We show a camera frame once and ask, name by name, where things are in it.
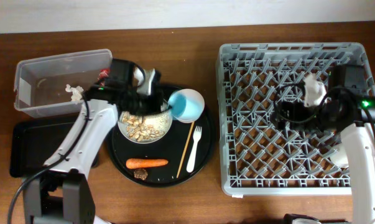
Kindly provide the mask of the red snack wrapper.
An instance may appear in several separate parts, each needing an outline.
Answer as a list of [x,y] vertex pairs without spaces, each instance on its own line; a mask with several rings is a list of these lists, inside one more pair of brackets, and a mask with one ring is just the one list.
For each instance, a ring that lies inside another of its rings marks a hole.
[[102,71],[100,71],[100,74],[98,76],[98,80],[102,80],[102,79],[108,78],[109,77],[109,72],[110,72],[109,69],[103,69]]

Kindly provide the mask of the white tissue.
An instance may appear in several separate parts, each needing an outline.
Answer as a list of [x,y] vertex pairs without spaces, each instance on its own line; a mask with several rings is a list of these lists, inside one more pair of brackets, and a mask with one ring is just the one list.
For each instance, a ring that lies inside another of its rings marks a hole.
[[71,101],[80,101],[83,98],[82,93],[84,89],[81,86],[71,87],[69,84],[66,84],[65,91],[72,93]]

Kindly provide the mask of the white cup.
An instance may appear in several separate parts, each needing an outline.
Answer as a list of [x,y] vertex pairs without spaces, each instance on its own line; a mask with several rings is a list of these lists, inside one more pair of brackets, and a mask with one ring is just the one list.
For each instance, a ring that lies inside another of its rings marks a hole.
[[348,164],[348,156],[345,150],[345,147],[342,143],[333,146],[333,154],[330,156],[330,160],[334,165],[340,167],[342,169],[347,169],[349,167]]

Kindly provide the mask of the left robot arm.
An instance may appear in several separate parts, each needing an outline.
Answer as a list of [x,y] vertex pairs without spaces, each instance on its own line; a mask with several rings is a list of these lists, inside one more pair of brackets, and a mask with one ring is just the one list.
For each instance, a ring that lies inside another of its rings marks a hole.
[[81,111],[58,149],[17,190],[26,223],[104,223],[87,178],[108,133],[123,111],[144,116],[160,112],[163,94],[156,78],[131,86],[104,78],[83,93]]

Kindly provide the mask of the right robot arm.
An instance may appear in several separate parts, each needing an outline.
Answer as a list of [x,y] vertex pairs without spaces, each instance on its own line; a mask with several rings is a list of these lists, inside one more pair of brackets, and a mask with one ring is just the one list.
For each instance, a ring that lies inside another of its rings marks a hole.
[[375,223],[375,96],[329,91],[315,106],[275,100],[272,122],[282,129],[340,134],[338,154],[347,158],[353,196],[353,223]]

